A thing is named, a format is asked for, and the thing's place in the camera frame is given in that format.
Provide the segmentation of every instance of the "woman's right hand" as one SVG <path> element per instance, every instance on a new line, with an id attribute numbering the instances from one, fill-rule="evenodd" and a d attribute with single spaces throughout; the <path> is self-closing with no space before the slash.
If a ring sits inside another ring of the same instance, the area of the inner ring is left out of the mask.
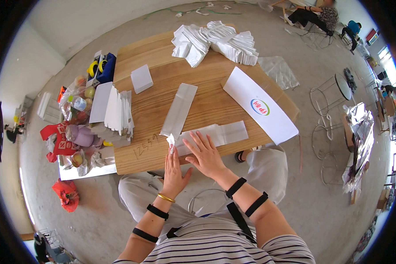
<path id="1" fill-rule="evenodd" d="M 211 137 L 207 134 L 207 139 L 205 139 L 199 131 L 196 132 L 196 135 L 192 131 L 189 133 L 198 148 L 192 145 L 187 139 L 183 139 L 185 145 L 195 155 L 195 157 L 186 157 L 185 160 L 194 165 L 205 176 L 216 180 L 227 168 Z"/>

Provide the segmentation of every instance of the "man in blue shirt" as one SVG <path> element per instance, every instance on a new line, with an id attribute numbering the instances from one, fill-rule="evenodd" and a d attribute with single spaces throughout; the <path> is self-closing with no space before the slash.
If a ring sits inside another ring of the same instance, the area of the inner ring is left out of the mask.
<path id="1" fill-rule="evenodd" d="M 347 27 L 344 27 L 342 29 L 342 35 L 341 35 L 341 39 L 345 36 L 345 33 L 348 34 L 348 36 L 350 37 L 350 39 L 352 40 L 352 48 L 350 49 L 350 52 L 352 52 L 352 54 L 354 54 L 354 50 L 356 49 L 356 45 L 358 45 L 357 41 L 359 41 L 359 36 L 358 33 L 361 30 L 361 24 L 360 23 L 356 23 L 353 20 L 350 20 L 348 23 Z"/>

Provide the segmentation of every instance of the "hand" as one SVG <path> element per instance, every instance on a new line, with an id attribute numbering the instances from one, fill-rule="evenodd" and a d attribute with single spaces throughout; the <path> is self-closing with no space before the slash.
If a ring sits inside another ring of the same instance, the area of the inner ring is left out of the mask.
<path id="1" fill-rule="evenodd" d="M 196 135 L 190 131 L 190 135 L 198 148 L 194 147 L 188 140 L 183 139 L 185 145 L 195 155 L 195 157 L 186 157 L 185 160 L 192 163 L 205 176 L 216 180 L 227 168 L 211 137 L 207 134 L 206 140 L 199 131 Z"/>
<path id="2" fill-rule="evenodd" d="M 170 148 L 172 146 L 173 145 L 170 144 L 169 153 L 166 155 L 163 190 L 160 192 L 170 199 L 176 198 L 176 196 L 185 188 L 192 173 L 192 168 L 189 168 L 189 170 L 185 173 L 185 176 L 182 177 L 179 156 L 175 146 L 173 146 L 173 154 L 170 154 Z"/>

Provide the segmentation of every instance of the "window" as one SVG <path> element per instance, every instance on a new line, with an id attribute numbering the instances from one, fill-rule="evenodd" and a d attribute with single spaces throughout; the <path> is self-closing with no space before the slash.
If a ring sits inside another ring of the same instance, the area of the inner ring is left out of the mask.
<path id="1" fill-rule="evenodd" d="M 391 56 L 388 47 L 384 47 L 382 51 L 379 52 L 378 57 L 380 58 L 380 65 L 384 68 L 387 73 L 391 85 L 396 87 L 396 66 L 394 60 Z"/>

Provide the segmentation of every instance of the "wood grain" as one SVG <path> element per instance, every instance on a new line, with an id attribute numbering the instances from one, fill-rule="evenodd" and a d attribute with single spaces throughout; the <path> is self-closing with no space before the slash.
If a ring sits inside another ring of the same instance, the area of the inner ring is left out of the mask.
<path id="1" fill-rule="evenodd" d="M 257 82 L 295 121 L 299 110 L 277 84 L 265 75 L 257 64 L 243 66 L 228 60 L 220 53 L 208 52 L 201 64 L 192 68 L 185 59 L 171 56 L 174 48 L 170 40 L 173 32 L 159 34 L 119 50 L 114 84 L 119 92 L 132 90 L 130 73 L 147 64 L 154 85 L 135 94 L 132 92 L 132 117 L 135 124 L 132 144 L 115 148 L 118 174 L 142 172 L 164 167 L 168 143 L 160 130 L 179 85 L 198 86 L 182 131 L 211 124 L 225 125 L 243 120 L 248 131 L 247 140 L 220 146 L 222 156 L 272 142 L 261 127 L 222 89 L 222 80 L 238 66 Z"/>

